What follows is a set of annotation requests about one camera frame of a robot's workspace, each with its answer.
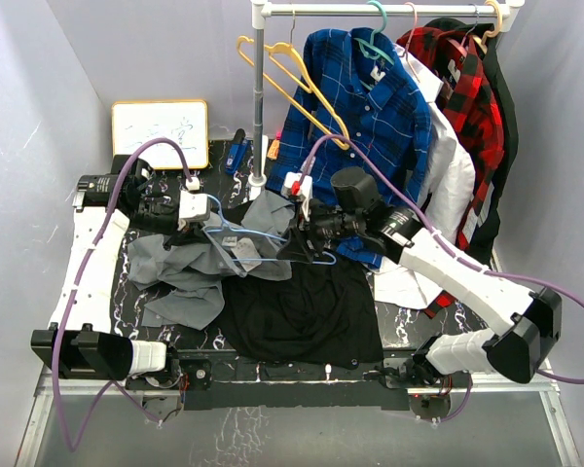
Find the light blue wire hanger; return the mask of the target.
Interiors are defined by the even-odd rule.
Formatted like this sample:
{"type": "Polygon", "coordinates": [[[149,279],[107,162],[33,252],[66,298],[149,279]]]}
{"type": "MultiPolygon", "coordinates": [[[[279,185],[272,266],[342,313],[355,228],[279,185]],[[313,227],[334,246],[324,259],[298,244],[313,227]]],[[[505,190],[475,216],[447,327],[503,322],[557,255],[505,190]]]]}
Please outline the light blue wire hanger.
{"type": "MultiPolygon", "coordinates": [[[[207,202],[207,207],[210,206],[210,202],[213,201],[215,206],[218,207],[218,216],[220,218],[220,225],[218,227],[212,227],[212,226],[206,226],[204,227],[202,230],[204,233],[209,233],[209,234],[234,234],[236,236],[241,236],[241,235],[254,235],[254,236],[258,236],[258,237],[262,237],[262,238],[267,238],[270,240],[274,240],[276,243],[276,246],[280,246],[282,247],[284,242],[286,242],[288,240],[288,238],[286,237],[282,237],[279,235],[275,235],[275,234],[271,234],[271,233],[264,233],[264,232],[260,232],[260,231],[255,231],[255,230],[250,230],[250,229],[245,229],[245,228],[235,228],[233,227],[230,222],[228,222],[228,220],[224,217],[223,215],[223,205],[222,202],[220,201],[220,199],[218,199],[217,197],[215,197],[214,195],[211,194],[204,194],[207,198],[208,198],[208,202],[207,202]]],[[[314,265],[320,265],[320,266],[334,266],[337,264],[337,258],[335,257],[334,254],[330,253],[330,252],[326,252],[326,253],[321,253],[319,255],[325,255],[326,257],[329,258],[328,261],[319,261],[316,259],[310,259],[310,261],[308,262],[308,264],[314,264],[314,265]]],[[[260,259],[245,259],[245,260],[238,260],[240,262],[242,261],[260,261],[260,262],[277,262],[277,261],[291,261],[291,262],[297,262],[297,263],[301,263],[301,260],[279,260],[279,259],[275,259],[275,258],[271,258],[271,259],[264,259],[264,260],[260,260],[260,259]]]]}

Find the grey shirt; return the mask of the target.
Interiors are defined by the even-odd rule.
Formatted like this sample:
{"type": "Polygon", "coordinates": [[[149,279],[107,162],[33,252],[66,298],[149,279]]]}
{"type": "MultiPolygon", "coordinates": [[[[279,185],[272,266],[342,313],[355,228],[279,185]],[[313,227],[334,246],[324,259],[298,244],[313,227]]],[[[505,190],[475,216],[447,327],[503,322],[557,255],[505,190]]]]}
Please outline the grey shirt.
{"type": "MultiPolygon", "coordinates": [[[[235,228],[245,228],[283,236],[294,215],[291,202],[265,191],[255,200],[225,212],[224,217],[235,228]]],[[[204,226],[218,227],[220,218],[214,213],[204,226]]],[[[222,280],[227,276],[244,278],[247,275],[271,281],[287,280],[292,276],[288,262],[262,262],[247,270],[234,256],[232,248],[224,247],[224,236],[234,234],[204,233],[196,242],[164,249],[164,238],[142,236],[128,246],[128,279],[142,291],[154,285],[168,285],[171,291],[143,306],[142,325],[162,327],[181,325],[202,330],[222,311],[222,280]]],[[[250,238],[262,260],[276,256],[280,246],[274,240],[254,235],[250,238]]]]}

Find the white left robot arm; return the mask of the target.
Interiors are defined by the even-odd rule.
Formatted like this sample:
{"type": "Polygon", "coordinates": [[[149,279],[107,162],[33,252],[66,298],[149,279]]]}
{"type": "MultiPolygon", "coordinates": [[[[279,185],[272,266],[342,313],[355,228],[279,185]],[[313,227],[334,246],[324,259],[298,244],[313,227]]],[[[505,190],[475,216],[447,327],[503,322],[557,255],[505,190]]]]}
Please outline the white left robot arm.
{"type": "Polygon", "coordinates": [[[126,161],[117,156],[110,173],[78,180],[65,280],[48,327],[33,331],[30,345],[54,380],[146,375],[170,388],[182,366],[167,344],[133,341],[111,330],[115,268],[128,230],[161,234],[168,246],[207,218],[207,200],[194,174],[156,170],[137,160],[122,178],[126,161]]]}

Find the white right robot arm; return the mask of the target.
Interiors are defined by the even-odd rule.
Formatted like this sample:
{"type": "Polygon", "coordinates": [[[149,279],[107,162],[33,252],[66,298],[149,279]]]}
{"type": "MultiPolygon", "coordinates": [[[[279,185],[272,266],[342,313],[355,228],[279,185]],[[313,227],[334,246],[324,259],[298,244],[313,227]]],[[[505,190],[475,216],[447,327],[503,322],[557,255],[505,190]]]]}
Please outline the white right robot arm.
{"type": "Polygon", "coordinates": [[[286,174],[281,189],[296,207],[279,250],[280,260],[310,263],[329,242],[351,236],[364,248],[435,283],[474,311],[485,329],[439,334],[419,347],[399,370],[434,386],[458,372],[498,373],[528,383],[559,340],[562,299],[544,287],[538,292],[495,277],[459,251],[446,251],[442,236],[424,227],[415,211],[386,204],[375,179],[359,167],[331,179],[337,203],[328,206],[312,195],[312,181],[286,174]]]}

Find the black shirt on table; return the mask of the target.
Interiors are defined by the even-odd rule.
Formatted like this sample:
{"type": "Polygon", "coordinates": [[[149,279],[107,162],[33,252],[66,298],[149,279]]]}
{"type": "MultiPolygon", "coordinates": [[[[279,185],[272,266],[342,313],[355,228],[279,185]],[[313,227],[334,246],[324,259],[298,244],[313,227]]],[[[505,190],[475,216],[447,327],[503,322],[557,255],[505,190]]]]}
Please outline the black shirt on table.
{"type": "Polygon", "coordinates": [[[344,257],[332,266],[294,263],[284,281],[229,277],[223,296],[215,326],[241,356],[347,369],[383,358],[364,268],[344,257]]]}

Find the blue plaid shirt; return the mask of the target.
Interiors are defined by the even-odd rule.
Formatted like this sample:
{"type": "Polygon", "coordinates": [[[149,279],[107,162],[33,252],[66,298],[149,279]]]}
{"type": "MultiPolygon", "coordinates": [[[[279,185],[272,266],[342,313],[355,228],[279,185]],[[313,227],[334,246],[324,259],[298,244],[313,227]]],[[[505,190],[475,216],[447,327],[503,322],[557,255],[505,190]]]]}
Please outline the blue plaid shirt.
{"type": "MultiPolygon", "coordinates": [[[[354,146],[343,150],[335,142],[323,143],[310,171],[312,194],[327,205],[336,202],[331,177],[348,166],[371,174],[388,204],[399,204],[400,190],[411,201],[418,199],[431,143],[429,108],[418,85],[405,71],[395,45],[380,34],[376,42],[391,52],[393,67],[366,91],[359,84],[361,64],[353,62],[353,38],[368,39],[372,29],[321,29],[306,40],[303,60],[310,77],[344,120],[354,146]]],[[[328,129],[339,130],[318,100],[301,89],[294,98],[328,129]]],[[[287,172],[298,172],[322,132],[295,107],[283,124],[278,156],[267,187],[280,192],[287,172]]]]}

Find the white shirt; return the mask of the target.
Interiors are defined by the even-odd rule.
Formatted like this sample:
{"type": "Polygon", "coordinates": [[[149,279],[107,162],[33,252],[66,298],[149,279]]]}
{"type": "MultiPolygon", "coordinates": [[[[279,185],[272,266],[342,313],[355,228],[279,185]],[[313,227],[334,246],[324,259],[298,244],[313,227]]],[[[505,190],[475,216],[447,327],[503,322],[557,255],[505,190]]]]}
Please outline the white shirt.
{"type": "MultiPolygon", "coordinates": [[[[418,197],[418,207],[433,227],[450,243],[456,242],[461,219],[470,202],[475,184],[473,162],[457,140],[447,117],[439,110],[436,99],[441,80],[412,54],[395,47],[405,71],[418,85],[429,106],[431,144],[427,167],[418,197]]],[[[384,258],[374,274],[377,302],[409,309],[427,308],[441,293],[441,288],[425,276],[384,258]]]]}

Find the yellow plastic hanger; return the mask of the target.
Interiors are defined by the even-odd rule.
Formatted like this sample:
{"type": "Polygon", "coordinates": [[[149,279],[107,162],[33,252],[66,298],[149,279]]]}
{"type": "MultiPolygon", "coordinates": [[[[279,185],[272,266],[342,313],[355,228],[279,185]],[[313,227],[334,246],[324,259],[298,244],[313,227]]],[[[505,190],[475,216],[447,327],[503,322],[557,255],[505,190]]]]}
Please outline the yellow plastic hanger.
{"type": "Polygon", "coordinates": [[[276,42],[272,45],[265,43],[266,17],[263,15],[263,10],[267,4],[268,1],[251,2],[253,36],[240,35],[236,42],[238,55],[253,68],[254,135],[260,138],[263,134],[264,82],[269,83],[322,133],[325,135],[335,133],[334,130],[328,129],[326,125],[321,123],[312,112],[306,110],[290,93],[264,71],[264,58],[267,57],[272,64],[291,79],[302,91],[314,96],[332,117],[340,131],[340,135],[344,138],[349,138],[349,132],[344,120],[338,115],[324,93],[312,80],[303,58],[293,44],[290,41],[276,42]]]}

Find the teal plastic hanger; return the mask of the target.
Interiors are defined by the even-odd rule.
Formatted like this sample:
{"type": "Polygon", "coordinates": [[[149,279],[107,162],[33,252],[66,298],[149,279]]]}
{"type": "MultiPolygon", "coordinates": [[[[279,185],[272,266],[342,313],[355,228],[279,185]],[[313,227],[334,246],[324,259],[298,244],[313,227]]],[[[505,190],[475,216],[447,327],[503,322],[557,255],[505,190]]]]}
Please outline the teal plastic hanger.
{"type": "Polygon", "coordinates": [[[354,37],[353,64],[361,64],[361,74],[358,78],[360,86],[366,91],[372,90],[386,73],[393,67],[394,59],[391,52],[385,51],[376,42],[376,39],[386,28],[387,13],[380,1],[368,1],[368,5],[375,7],[383,20],[382,24],[370,32],[368,39],[354,37]]]}

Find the pink hanger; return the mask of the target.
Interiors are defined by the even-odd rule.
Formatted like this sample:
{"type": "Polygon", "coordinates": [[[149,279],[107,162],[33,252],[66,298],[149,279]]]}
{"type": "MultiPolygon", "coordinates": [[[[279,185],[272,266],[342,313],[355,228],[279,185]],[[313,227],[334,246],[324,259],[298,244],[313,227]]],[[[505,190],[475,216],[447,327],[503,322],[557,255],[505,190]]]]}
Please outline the pink hanger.
{"type": "Polygon", "coordinates": [[[412,10],[413,26],[412,26],[411,30],[409,31],[409,35],[407,37],[407,42],[406,42],[405,47],[404,47],[405,52],[404,52],[404,55],[403,56],[405,58],[406,64],[408,65],[409,71],[413,74],[414,79],[416,81],[420,82],[420,77],[419,77],[419,75],[417,73],[417,70],[416,70],[415,66],[411,62],[411,59],[410,59],[410,56],[409,56],[409,51],[410,51],[410,47],[411,47],[411,42],[412,42],[412,39],[413,39],[413,35],[414,35],[414,32],[415,32],[415,29],[418,26],[418,20],[419,20],[418,11],[417,11],[416,5],[413,2],[411,2],[411,1],[405,2],[404,5],[410,7],[411,10],[412,10]]]}

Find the red black plaid shirt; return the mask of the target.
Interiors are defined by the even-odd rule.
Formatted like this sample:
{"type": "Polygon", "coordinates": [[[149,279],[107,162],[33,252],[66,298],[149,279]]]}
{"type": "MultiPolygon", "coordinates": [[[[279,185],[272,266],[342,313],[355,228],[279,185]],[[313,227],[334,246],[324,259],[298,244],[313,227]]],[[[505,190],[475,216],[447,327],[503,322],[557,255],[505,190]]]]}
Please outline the red black plaid shirt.
{"type": "Polygon", "coordinates": [[[463,31],[418,27],[400,46],[443,82],[438,107],[452,125],[458,142],[469,154],[475,183],[456,234],[456,247],[481,264],[491,255],[476,244],[480,215],[491,194],[493,176],[504,156],[504,133],[499,106],[485,75],[481,51],[474,38],[463,31]]]}

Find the white paper price tag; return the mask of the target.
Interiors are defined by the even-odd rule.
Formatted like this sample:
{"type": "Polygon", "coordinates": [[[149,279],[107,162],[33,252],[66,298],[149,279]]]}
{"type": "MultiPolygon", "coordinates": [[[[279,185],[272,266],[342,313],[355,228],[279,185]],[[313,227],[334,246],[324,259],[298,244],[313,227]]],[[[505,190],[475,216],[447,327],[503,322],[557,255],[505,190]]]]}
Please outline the white paper price tag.
{"type": "Polygon", "coordinates": [[[247,270],[253,269],[262,263],[262,257],[250,238],[242,237],[237,241],[232,252],[236,260],[247,270]]]}

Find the white woven size label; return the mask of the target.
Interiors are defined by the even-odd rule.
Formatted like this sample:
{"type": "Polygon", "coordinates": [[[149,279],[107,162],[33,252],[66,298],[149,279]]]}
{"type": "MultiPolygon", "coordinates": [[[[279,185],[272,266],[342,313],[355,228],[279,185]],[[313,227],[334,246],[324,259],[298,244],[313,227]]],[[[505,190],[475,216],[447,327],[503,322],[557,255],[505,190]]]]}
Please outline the white woven size label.
{"type": "Polygon", "coordinates": [[[237,237],[236,236],[224,236],[221,244],[224,247],[234,248],[237,246],[237,237]]]}

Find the yellow framed whiteboard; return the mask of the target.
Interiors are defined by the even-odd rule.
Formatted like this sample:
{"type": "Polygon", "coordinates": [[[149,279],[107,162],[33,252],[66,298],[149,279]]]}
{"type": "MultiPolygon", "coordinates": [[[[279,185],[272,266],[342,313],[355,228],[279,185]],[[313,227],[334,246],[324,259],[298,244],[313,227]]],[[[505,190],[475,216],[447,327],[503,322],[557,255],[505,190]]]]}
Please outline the yellow framed whiteboard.
{"type": "Polygon", "coordinates": [[[201,99],[118,101],[111,107],[111,123],[115,156],[164,137],[182,149],[189,168],[208,167],[208,110],[201,99]]]}

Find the orange small object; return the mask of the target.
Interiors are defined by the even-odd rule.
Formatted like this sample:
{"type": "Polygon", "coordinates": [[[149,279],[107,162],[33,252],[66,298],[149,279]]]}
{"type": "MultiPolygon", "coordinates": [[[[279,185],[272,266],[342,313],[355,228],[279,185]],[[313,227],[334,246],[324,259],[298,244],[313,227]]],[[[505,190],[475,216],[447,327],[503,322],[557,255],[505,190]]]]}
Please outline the orange small object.
{"type": "Polygon", "coordinates": [[[268,152],[267,152],[267,158],[269,160],[275,161],[277,159],[277,156],[278,156],[278,151],[279,151],[279,141],[274,140],[273,143],[271,144],[271,146],[269,147],[268,152]]]}

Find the blue stapler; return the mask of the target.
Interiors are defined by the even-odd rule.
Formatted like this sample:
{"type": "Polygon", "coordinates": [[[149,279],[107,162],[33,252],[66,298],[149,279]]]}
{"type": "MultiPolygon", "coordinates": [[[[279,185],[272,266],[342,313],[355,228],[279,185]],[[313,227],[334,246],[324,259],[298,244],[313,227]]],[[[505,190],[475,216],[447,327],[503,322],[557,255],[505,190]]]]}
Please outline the blue stapler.
{"type": "Polygon", "coordinates": [[[242,165],[247,148],[248,141],[245,130],[239,128],[234,135],[227,156],[225,157],[225,172],[227,174],[234,175],[237,172],[242,165]]]}

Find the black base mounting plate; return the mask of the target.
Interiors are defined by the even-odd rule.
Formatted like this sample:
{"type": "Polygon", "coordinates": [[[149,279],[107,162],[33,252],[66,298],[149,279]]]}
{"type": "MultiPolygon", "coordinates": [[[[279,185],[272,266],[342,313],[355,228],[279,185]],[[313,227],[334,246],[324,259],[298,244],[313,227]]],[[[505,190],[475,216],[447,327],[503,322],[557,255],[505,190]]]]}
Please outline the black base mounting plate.
{"type": "Polygon", "coordinates": [[[374,407],[406,412],[416,399],[425,397],[439,401],[443,416],[450,410],[450,397],[469,382],[467,375],[456,374],[428,384],[404,375],[404,363],[402,353],[347,370],[305,363],[265,364],[231,350],[172,352],[163,370],[138,377],[128,387],[169,391],[185,411],[374,407]]]}

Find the metal clothes rack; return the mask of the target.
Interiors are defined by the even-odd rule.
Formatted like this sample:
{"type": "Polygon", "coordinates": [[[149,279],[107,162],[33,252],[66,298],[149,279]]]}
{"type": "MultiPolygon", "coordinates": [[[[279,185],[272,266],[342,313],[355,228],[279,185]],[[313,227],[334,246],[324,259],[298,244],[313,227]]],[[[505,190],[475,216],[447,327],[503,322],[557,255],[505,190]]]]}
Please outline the metal clothes rack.
{"type": "Polygon", "coordinates": [[[241,45],[253,45],[253,56],[244,55],[254,68],[253,82],[253,167],[249,175],[250,196],[255,198],[265,187],[265,157],[268,139],[264,136],[264,52],[266,20],[271,17],[458,17],[458,18],[494,18],[496,27],[501,32],[511,29],[517,14],[524,7],[523,1],[493,1],[476,5],[467,1],[462,5],[420,5],[404,4],[328,4],[328,3],[276,3],[274,1],[253,1],[251,3],[251,24],[253,36],[239,38],[237,50],[241,45]]]}

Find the black hanging garment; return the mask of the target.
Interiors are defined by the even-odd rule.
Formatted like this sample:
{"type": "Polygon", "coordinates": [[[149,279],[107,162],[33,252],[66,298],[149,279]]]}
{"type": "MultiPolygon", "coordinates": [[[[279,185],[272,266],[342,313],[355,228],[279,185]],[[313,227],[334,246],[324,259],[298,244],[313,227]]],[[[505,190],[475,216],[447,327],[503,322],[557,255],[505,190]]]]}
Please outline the black hanging garment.
{"type": "Polygon", "coordinates": [[[463,31],[476,40],[481,51],[485,75],[489,79],[499,106],[504,133],[504,156],[493,176],[491,194],[484,203],[480,215],[480,228],[475,233],[475,243],[482,246],[483,250],[492,256],[493,243],[500,227],[497,206],[511,165],[516,158],[519,144],[515,105],[499,65],[497,38],[493,36],[492,27],[489,24],[466,25],[456,19],[438,18],[426,26],[436,27],[443,31],[463,31]]]}

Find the aluminium frame rail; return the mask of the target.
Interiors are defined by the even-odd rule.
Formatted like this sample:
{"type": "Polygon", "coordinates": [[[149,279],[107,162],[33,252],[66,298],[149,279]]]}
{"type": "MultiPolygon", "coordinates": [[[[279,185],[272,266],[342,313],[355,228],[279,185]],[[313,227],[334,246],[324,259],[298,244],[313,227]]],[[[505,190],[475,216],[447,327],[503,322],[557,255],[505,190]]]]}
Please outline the aluminium frame rail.
{"type": "MultiPolygon", "coordinates": [[[[119,263],[110,306],[124,336],[166,341],[179,352],[232,350],[220,330],[146,328],[143,306],[166,294],[140,291],[119,263]]],[[[377,304],[386,355],[436,330],[477,328],[456,305],[435,319],[377,304]]],[[[232,407],[185,411],[171,392],[134,390],[135,379],[54,382],[44,370],[18,454],[20,466],[578,466],[560,386],[547,377],[519,385],[479,374],[450,397],[416,399],[404,411],[380,408],[232,407]]]]}

